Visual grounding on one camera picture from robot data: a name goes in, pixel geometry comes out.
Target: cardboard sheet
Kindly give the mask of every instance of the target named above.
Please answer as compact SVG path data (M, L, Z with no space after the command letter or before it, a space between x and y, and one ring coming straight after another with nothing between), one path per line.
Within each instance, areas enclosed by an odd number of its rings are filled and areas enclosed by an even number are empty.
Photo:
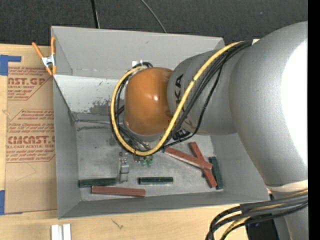
M56 209L53 78L31 45L2 44L0 54L22 56L8 68L4 211Z

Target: gray metal tray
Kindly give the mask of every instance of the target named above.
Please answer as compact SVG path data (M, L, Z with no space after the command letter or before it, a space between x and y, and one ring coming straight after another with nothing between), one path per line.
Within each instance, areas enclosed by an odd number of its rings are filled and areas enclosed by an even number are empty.
M138 177L172 176L173 184L144 185L146 197L91 194L78 180L116 177L118 144L113 144L108 105L117 80L133 61L174 69L184 59L224 46L222 38L74 27L52 27L56 37L54 121L58 217L133 213L268 199L266 187L237 134L195 135L205 158L216 156L224 189L209 188L200 169L158 152L151 167L127 155L128 182ZM191 154L187 143L176 149Z

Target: wire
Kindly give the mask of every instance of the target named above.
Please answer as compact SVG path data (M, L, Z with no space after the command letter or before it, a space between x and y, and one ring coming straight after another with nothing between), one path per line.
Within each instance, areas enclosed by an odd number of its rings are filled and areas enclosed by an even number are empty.
M210 92L209 92L209 95L207 96L207 99L202 107L202 111L200 113L200 117L198 119L198 123L197 123L197 126L194 130L194 132L189 135L189 136L186 136L184 138L180 138L170 144L165 144L161 149L166 149L168 147L171 147L175 144L178 144L178 143L181 143L181 142L184 142L190 138L192 138L195 134L197 134L199 128L200 128L200 125L202 123L202 119L203 119L203 116L205 114L205 111L206 111L206 108L209 104L209 101L213 95L213 92L215 91L216 87L217 87L217 84L218 84L218 81L220 79L220 75L221 75L221 70L222 70L222 67L224 65L224 63L230 59L232 56L234 56L236 53L238 53L239 51L243 50L244 48L247 48L251 45L251 41L244 41L243 43L240 43L240 45L242 46L239 46L239 44L235 45L235 49L233 49L233 51L226 51L227 55L221 59L218 63L214 64L211 66L211 68L209 69L209 72L206 74L206 76L204 77L204 79L201 81L200 83L200 86L198 87L198 89L195 91L195 94L193 95L193 97L191 98L187 108L184 110L184 113L182 114L181 118L179 119L178 123L176 124L175 126L175 129L179 129L182 125L182 123L184 122L184 120L187 118L188 116L188 113L190 112L190 110L192 109L193 105L195 104L196 100L198 99L198 97L201 95L203 89L206 87L206 85L208 84L208 82L211 80L211 78L215 75L215 73L219 70L219 73L218 73L218 76L213 84L213 87L211 88Z
M276 200L240 204L239 206L221 212L218 216L216 216L213 219L213 221L210 224L210 231L207 234L206 239L213 240L213 233L221 226L232 221L234 221L234 223L229 228L227 228L227 230L224 233L224 236L227 236L227 234L234 230L236 227L238 227L238 225L240 227L247 224L263 222L277 217L286 216L303 209L307 205L307 189L300 191L296 194ZM241 211L242 214L230 216L221 220L221 218L239 211Z
M91 7L92 7L92 12L93 12L93 17L94 17L94 25L96 29L100 29L100 22L98 18L98 12L96 9L96 2L95 0L90 0L91 1Z
M212 79L212 77L216 74L216 72L218 70L221 70L222 66L224 65L224 63L229 60L230 58L232 58L235 54L237 54L238 52L240 52L241 50L249 47L252 45L252 40L249 41L244 41L241 42L237 45L235 45L234 47L232 47L230 50L226 51L224 54L221 55L221 57L219 57L219 60L215 60L213 65L211 65L211 68L208 70L207 74L204 76L203 80L201 81L199 87L197 88L197 90L194 92L193 97L191 98L190 102L188 103L187 108L184 110L184 113L182 114L181 118L179 119L178 123L175 126L175 129L172 131L172 134L174 135L176 133L177 130L180 129L180 127L182 126L182 123L185 121L185 119L187 118L190 110L192 109L192 107L194 106L194 104L196 103L197 99L199 98L199 96L202 94L202 91L204 90L204 88L207 86L207 84L209 83L209 81Z
M164 27L164 25L162 25L161 21L158 19L157 15L154 13L154 11L150 8L150 6L144 1L144 0L140 0L144 6L150 11L150 13L153 15L153 17L156 19L156 21L159 23L160 27L162 28L164 33L168 33Z
M121 134L119 133L119 129L115 120L115 100L117 97L117 93L118 90L120 88L120 86L122 85L122 83L124 82L124 80L131 76L133 73L135 73L137 70L140 70L141 67L138 68L133 68L131 70L129 70L126 74L124 74L124 76L122 76L122 78L119 80L119 82L116 84L113 94L112 94L112 98L111 98L111 106L110 106L110 117L111 117L111 123L112 123L112 127L113 127L113 131L114 134L116 136L116 138L119 140L119 142L122 144L122 146L128 150L131 153L134 153L138 156L149 156L154 154L155 152L157 152L159 149L161 149L161 147L163 146L163 144L165 143L165 141L167 140L171 130L173 129L177 118L189 96L189 93L191 92L192 88L195 85L195 82L199 79L199 77L202 75L202 73L208 68L208 66L216 59L218 58L221 54L223 54L225 51L227 51L228 49L230 49L231 47L235 46L236 44L239 44L241 42L235 42L232 44L229 44L227 46L225 46L224 48L220 49L219 51L217 51L214 55L212 55L203 65L202 67L197 71L197 73L195 74L195 76L193 77L192 81L189 83L188 87L186 88L180 103L178 105L178 107L176 108L176 111L169 123L168 128L166 129L166 131L164 132L163 136L161 137L160 141L156 144L155 147L153 147L150 150L147 151L140 151L140 150L136 150L135 148L132 148L130 145L128 145L128 143L122 138Z

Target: green block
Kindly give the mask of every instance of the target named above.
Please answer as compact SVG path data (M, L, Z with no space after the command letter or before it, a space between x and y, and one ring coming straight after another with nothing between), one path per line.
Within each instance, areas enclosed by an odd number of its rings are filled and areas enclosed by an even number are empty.
M93 178L78 181L79 188L90 188L92 186L111 186L117 183L116 178Z
M173 177L140 177L138 179L140 185L165 185L173 182Z
M215 156L211 156L208 158L209 162L212 164L212 174L213 177L215 178L215 181L217 183L217 186L215 187L216 190L220 190L224 188L224 182L222 180L218 160Z

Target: red stick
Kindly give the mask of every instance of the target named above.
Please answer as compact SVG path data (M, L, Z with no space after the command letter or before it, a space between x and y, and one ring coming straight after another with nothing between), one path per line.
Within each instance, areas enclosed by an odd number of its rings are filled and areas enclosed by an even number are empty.
M202 159L203 161L205 160L204 156L202 155L198 145L196 142L191 142L189 143L189 147L193 153L193 155L199 159ZM207 183L209 184L210 188L216 187L217 181L215 179L215 177L212 174L212 171L209 169L202 169L202 173L204 174L204 177L207 181Z

